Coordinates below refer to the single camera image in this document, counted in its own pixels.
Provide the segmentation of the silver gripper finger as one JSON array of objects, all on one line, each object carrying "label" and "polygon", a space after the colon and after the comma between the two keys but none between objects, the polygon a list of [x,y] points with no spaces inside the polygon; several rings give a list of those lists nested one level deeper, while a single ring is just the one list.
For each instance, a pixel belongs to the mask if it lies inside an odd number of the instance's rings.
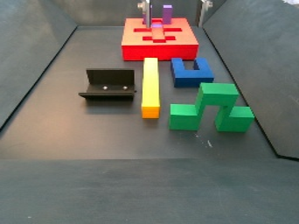
[{"label": "silver gripper finger", "polygon": [[203,26],[204,15],[208,9],[212,7],[211,0],[200,0],[200,18],[199,18],[199,26]]},{"label": "silver gripper finger", "polygon": [[141,2],[137,4],[137,8],[143,11],[144,24],[145,27],[149,28],[152,23],[151,0],[141,0]]}]

